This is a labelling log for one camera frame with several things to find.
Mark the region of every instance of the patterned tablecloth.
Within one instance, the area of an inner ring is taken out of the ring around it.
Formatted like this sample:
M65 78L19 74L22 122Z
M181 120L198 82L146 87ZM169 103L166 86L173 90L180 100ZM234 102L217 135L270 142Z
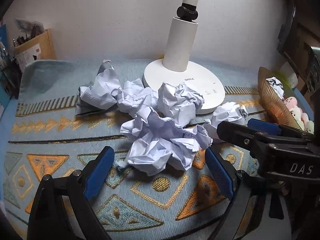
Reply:
M120 83L142 78L151 60L112 62ZM259 105L257 72L197 62L210 69L225 86L226 101L244 104L249 118L264 119ZM8 218L25 239L28 218L39 181L44 174L68 176L96 158L104 146L113 147L116 159L125 158L131 143L120 135L130 116L113 107L106 114L75 118L78 87L94 80L98 66L40 60L24 72L15 124L4 161L4 199ZM211 114L199 115L189 126ZM215 150L236 169L256 176L258 163L248 151L222 143ZM65 206L74 231L83 234L67 197ZM102 186L93 209L112 239L207 239L228 206L205 164L196 154L186 172L170 167L147 177L132 167L114 167Z

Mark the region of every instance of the blue gripper pad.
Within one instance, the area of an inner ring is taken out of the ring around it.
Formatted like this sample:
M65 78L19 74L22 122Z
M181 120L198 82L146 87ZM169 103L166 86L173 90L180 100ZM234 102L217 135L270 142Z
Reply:
M97 196L104 180L106 179L111 166L115 160L115 152L111 147L108 147L95 169L87 178L84 196L90 200Z
M279 125L257 119L250 119L248 121L248 128L270 135L281 135L282 132Z
M232 201L235 194L233 192L232 180L210 148L205 151L205 163L214 181L217 183L221 194Z

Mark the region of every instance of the wall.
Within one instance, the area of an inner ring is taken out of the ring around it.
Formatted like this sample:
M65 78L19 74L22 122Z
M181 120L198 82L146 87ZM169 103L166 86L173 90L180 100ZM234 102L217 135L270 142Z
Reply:
M19 35L16 17L51 28L58 59L100 64L104 58L157 58L181 2L15 0L4 23L9 40ZM284 0L199 0L192 57L254 69L275 66L284 8Z

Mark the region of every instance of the white lamp base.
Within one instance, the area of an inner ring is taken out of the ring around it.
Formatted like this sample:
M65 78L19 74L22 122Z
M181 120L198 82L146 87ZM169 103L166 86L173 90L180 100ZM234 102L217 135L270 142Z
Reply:
M208 114L215 110L225 98L225 90L221 81L208 69L189 61L186 71L176 72L165 68L162 59L151 62L145 69L143 83L158 91L162 83L178 86L180 83L190 83L204 97L204 104L197 114Z

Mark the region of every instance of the plush toy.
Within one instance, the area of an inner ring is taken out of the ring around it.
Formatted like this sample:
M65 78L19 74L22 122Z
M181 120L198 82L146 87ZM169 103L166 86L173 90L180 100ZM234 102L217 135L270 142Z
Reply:
M306 124L306 132L308 133L315 133L315 123L312 121L307 122Z
M289 111L291 108L295 108L298 105L298 102L295 97L289 97L285 101L283 101L283 103L289 109Z
M298 107L291 108L289 111L296 121L301 121L301 112Z
M309 122L309 117L306 113L302 113L301 115L301 120L303 121L304 125L307 124L307 122Z
M298 125L300 126L301 130L303 130L303 131L304 131L305 126L304 126L303 121L299 120L299 121L297 121L297 123L298 123Z

